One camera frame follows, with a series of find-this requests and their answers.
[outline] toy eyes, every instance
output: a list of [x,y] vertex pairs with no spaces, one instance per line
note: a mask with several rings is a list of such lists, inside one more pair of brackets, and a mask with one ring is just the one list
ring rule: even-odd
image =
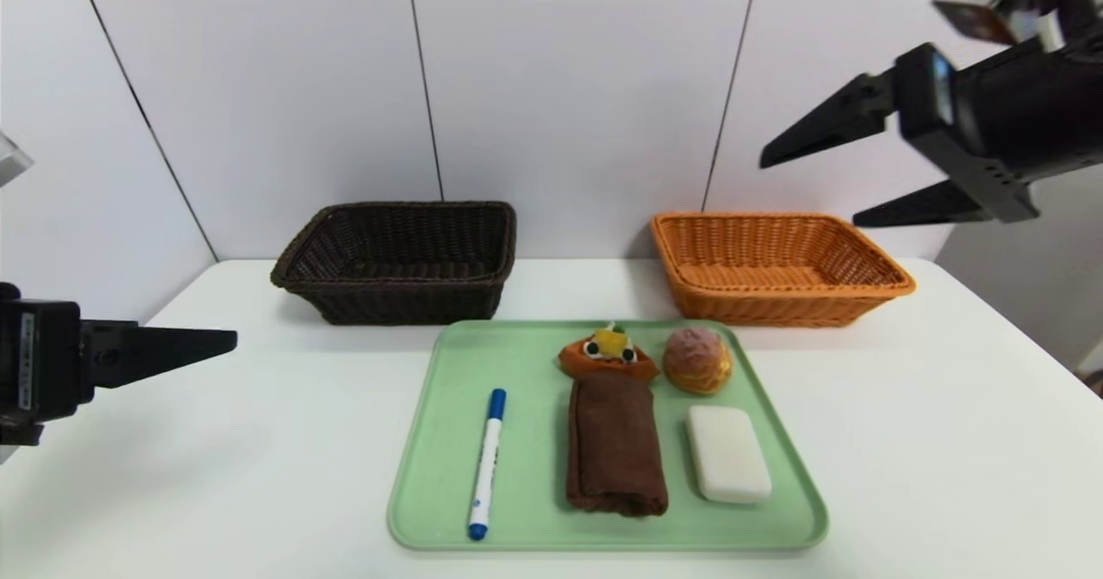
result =
[[[604,357],[601,355],[601,347],[599,347],[598,343],[593,342],[592,340],[582,345],[582,352],[586,353],[586,355],[589,356],[590,360],[604,360]],[[636,361],[635,350],[625,349],[624,351],[622,351],[621,360],[624,360],[624,363],[627,364],[635,362]]]

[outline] wicker basket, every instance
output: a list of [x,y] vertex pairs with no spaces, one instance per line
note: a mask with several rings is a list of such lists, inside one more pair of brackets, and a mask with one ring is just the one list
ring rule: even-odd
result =
[[651,230],[689,319],[839,328],[915,289],[855,226],[827,215],[666,213]]
[[335,325],[490,319],[515,240],[507,203],[347,203],[311,218],[271,280]]

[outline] white table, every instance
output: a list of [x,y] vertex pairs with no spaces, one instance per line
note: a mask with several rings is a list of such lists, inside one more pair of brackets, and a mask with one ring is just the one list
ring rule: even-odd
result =
[[[117,390],[0,468],[0,576],[1103,576],[1103,401],[929,261],[847,329],[737,329],[831,511],[785,555],[418,554],[390,487],[439,328],[331,328],[214,266],[151,324],[238,350]],[[571,289],[549,285],[568,281]],[[499,319],[670,318],[654,261],[517,261]]]

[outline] marker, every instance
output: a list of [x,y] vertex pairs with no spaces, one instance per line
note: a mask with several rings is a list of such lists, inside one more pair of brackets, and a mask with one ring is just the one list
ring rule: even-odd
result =
[[505,390],[490,392],[490,412],[486,414],[486,433],[483,436],[483,451],[479,459],[475,498],[471,501],[471,518],[468,521],[468,536],[472,540],[485,538],[490,528],[490,496],[494,485],[494,468],[497,467],[497,438],[502,435],[504,414]]

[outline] light green tray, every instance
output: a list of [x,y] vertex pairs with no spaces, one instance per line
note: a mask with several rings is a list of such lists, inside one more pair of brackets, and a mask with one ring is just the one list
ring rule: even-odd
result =
[[[736,336],[709,321],[623,321],[636,346],[662,363],[674,329],[707,325],[737,355],[731,382],[699,397],[654,379],[655,423],[671,505],[642,519],[587,513],[567,503],[567,406],[571,379],[556,355],[602,321],[462,321],[437,340],[387,522],[414,549],[738,550],[811,547],[827,534],[827,508]],[[468,539],[490,392],[507,392],[486,539]],[[752,506],[718,504],[697,489],[685,430],[690,405],[750,415],[773,480]]]

